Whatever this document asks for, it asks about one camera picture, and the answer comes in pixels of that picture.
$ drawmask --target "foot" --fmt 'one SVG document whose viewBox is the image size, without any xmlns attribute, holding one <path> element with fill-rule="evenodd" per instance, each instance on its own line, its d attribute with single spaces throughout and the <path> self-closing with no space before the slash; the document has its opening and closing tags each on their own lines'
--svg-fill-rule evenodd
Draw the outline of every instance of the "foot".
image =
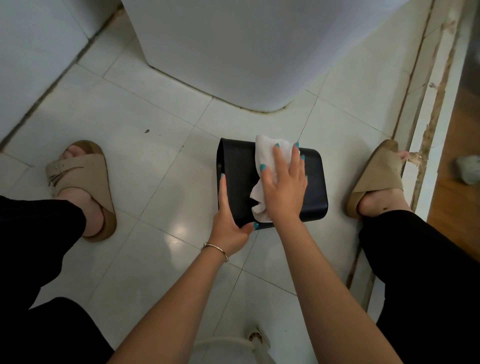
<svg viewBox="0 0 480 364">
<path fill-rule="evenodd" d="M 59 159 L 68 159 L 85 155 L 85 151 L 77 146 L 70 146 L 63 152 Z M 91 195 L 81 188 L 65 188 L 57 197 L 57 200 L 67 200 L 82 209 L 87 220 L 83 236 L 97 234 L 103 226 L 103 213 L 100 205 L 92 199 Z"/>
<path fill-rule="evenodd" d="M 397 153 L 402 163 L 408 159 L 409 152 Z M 375 217 L 392 210 L 411 211 L 410 206 L 399 188 L 367 192 L 358 204 L 358 211 L 363 216 Z"/>
</svg>

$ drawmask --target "hand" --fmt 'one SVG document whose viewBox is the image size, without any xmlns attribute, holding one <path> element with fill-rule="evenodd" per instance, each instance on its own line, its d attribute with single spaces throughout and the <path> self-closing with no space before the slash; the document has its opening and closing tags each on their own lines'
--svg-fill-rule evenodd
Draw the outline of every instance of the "hand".
<svg viewBox="0 0 480 364">
<path fill-rule="evenodd" d="M 230 206 L 228 205 L 227 179 L 225 174 L 220 177 L 220 188 L 218 190 L 219 209 L 213 218 L 212 232 L 208 242 L 223 249 L 227 257 L 235 254 L 248 241 L 248 237 L 254 230 L 254 223 L 250 222 L 241 229 L 233 220 Z"/>
<path fill-rule="evenodd" d="M 278 182 L 273 182 L 272 170 L 266 167 L 261 172 L 262 185 L 267 213 L 276 224 L 279 220 L 298 218 L 303 205 L 303 197 L 307 188 L 305 177 L 305 161 L 300 157 L 296 145 L 292 148 L 290 169 L 282 152 L 276 145 L 273 147 Z"/>
</svg>

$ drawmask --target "white washing machine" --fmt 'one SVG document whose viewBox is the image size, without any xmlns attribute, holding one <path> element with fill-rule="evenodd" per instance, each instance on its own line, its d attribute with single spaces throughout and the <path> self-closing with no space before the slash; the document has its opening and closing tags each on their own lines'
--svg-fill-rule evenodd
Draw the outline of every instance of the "white washing machine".
<svg viewBox="0 0 480 364">
<path fill-rule="evenodd" d="M 407 0 L 122 0 L 148 63 L 243 108 L 284 107 Z"/>
</svg>

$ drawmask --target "wooden floor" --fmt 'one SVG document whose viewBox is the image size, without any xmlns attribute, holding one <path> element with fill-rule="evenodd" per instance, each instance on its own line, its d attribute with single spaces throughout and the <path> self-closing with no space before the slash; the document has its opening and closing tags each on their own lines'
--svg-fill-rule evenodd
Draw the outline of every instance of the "wooden floor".
<svg viewBox="0 0 480 364">
<path fill-rule="evenodd" d="M 480 261 L 480 184 L 464 184 L 454 164 L 480 155 L 480 95 L 470 90 L 458 90 L 427 221 Z"/>
</svg>

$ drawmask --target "sandal strap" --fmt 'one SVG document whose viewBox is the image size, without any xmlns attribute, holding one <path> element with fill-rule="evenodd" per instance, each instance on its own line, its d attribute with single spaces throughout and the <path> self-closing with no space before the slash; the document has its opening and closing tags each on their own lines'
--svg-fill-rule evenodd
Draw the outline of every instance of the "sandal strap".
<svg viewBox="0 0 480 364">
<path fill-rule="evenodd" d="M 401 170 L 402 162 L 398 155 L 391 150 L 382 148 L 380 153 L 376 153 L 372 157 L 353 192 L 378 191 L 388 188 L 403 190 Z"/>
<path fill-rule="evenodd" d="M 54 196 L 58 196 L 65 188 L 81 188 L 106 210 L 115 213 L 108 187 L 107 164 L 103 155 L 85 154 L 56 160 L 47 165 L 46 172 Z"/>
</svg>

